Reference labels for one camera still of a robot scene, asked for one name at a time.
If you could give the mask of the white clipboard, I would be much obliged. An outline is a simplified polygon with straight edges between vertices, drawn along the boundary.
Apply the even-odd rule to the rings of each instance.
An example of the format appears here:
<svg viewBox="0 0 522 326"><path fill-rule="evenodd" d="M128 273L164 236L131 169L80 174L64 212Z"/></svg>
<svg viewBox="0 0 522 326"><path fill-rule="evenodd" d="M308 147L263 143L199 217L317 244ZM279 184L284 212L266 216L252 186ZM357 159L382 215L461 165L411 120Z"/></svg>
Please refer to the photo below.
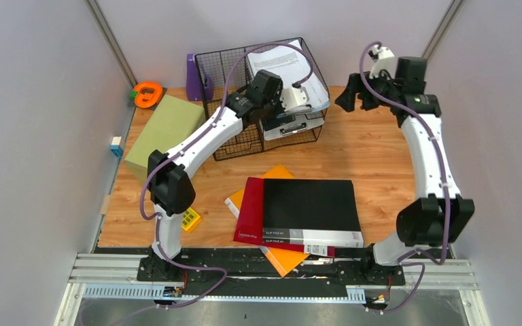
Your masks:
<svg viewBox="0 0 522 326"><path fill-rule="evenodd" d="M324 124L321 113L287 115L280 118L271 117L262 120L263 137L265 141L272 141L288 137L299 132L317 128Z"/></svg>

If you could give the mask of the papers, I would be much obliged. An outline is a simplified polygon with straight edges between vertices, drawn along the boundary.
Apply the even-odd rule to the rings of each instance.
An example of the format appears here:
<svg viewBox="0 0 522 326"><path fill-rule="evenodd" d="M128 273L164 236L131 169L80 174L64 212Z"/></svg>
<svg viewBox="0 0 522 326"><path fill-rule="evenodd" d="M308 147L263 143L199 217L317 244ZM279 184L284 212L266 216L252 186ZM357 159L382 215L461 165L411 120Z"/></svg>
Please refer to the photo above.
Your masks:
<svg viewBox="0 0 522 326"><path fill-rule="evenodd" d="M266 70L274 73L282 79L284 90L293 90L293 83L306 77L312 70L310 78L300 87L306 94L304 103L290 109L285 107L283 112L286 115L295 115L317 113L327 109L330 106L328 90L317 75L316 63L305 58L309 51L305 48L304 41L298 37L289 44L301 49L303 53L287 46L266 46L247 55L251 72L256 74L260 70Z"/></svg>

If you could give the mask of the black wire mesh basket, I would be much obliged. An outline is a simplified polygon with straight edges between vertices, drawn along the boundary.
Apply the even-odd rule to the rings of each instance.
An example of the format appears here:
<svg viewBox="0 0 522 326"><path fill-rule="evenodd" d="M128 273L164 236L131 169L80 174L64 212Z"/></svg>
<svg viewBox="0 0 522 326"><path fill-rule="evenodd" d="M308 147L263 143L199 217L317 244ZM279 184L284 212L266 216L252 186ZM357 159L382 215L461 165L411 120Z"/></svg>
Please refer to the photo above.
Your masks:
<svg viewBox="0 0 522 326"><path fill-rule="evenodd" d="M243 131L217 149L217 161L316 142L330 95L301 37L191 56L205 115L221 105L243 118Z"/></svg>

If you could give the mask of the green drawer cabinet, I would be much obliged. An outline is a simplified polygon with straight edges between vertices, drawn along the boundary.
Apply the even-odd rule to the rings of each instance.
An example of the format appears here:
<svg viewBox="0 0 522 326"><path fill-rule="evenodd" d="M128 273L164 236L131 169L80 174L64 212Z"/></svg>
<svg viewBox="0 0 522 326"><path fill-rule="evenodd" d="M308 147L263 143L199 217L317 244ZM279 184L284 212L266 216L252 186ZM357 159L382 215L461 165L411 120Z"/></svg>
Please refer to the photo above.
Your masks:
<svg viewBox="0 0 522 326"><path fill-rule="evenodd" d="M154 151L161 153L179 145L205 122L202 106L166 95L152 112L124 163L140 184L147 179L148 157Z"/></svg>

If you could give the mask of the black clip file folder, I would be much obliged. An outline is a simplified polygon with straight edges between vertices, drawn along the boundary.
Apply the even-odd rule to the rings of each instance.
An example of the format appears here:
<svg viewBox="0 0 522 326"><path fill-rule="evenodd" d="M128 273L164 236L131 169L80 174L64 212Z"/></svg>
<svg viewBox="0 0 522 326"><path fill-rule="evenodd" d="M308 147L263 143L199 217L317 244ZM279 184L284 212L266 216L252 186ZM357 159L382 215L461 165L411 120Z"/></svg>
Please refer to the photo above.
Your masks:
<svg viewBox="0 0 522 326"><path fill-rule="evenodd" d="M352 181L265 179L263 190L265 243L364 246Z"/></svg>

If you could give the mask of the red folder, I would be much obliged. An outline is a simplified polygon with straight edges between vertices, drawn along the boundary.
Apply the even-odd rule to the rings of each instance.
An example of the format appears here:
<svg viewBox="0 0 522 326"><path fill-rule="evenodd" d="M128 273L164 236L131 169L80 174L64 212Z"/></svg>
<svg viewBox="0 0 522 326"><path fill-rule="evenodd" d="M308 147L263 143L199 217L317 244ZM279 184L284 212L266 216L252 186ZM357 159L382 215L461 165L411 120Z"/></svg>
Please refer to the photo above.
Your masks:
<svg viewBox="0 0 522 326"><path fill-rule="evenodd" d="M245 185L234 240L250 245L304 252L290 230L325 230L329 208L322 182L250 177Z"/></svg>

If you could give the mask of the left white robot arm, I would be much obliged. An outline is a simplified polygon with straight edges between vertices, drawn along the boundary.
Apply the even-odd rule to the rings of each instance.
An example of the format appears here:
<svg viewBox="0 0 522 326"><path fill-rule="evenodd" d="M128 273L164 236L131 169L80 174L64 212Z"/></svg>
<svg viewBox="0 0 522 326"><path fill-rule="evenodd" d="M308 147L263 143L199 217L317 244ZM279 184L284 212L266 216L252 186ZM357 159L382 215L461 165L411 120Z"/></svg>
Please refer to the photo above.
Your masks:
<svg viewBox="0 0 522 326"><path fill-rule="evenodd" d="M157 256L155 272L162 279L176 279L183 267L175 257L181 252L184 213L196 198L194 174L224 143L278 111L282 92L283 80L262 69L243 88L225 89L220 106L187 139L165 153L154 150L150 154L141 193L149 193L154 205L152 252Z"/></svg>

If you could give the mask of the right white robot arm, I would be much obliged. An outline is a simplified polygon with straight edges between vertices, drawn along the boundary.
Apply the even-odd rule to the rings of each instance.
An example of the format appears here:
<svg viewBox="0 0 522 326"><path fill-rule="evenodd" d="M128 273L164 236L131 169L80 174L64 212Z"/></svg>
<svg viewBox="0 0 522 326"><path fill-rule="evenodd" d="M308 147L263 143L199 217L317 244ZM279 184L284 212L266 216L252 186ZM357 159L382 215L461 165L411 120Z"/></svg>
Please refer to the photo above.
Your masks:
<svg viewBox="0 0 522 326"><path fill-rule="evenodd" d="M361 267L364 280L379 283L388 268L420 254L437 264L447 258L475 212L474 201L462 196L449 167L442 141L442 110L438 97L425 93L427 61L405 56L396 72L387 68L395 59L372 57L369 71L352 73L335 103L346 112L360 100L365 111L388 107L404 135L413 163L416 199L397 216L396 231L367 248Z"/></svg>

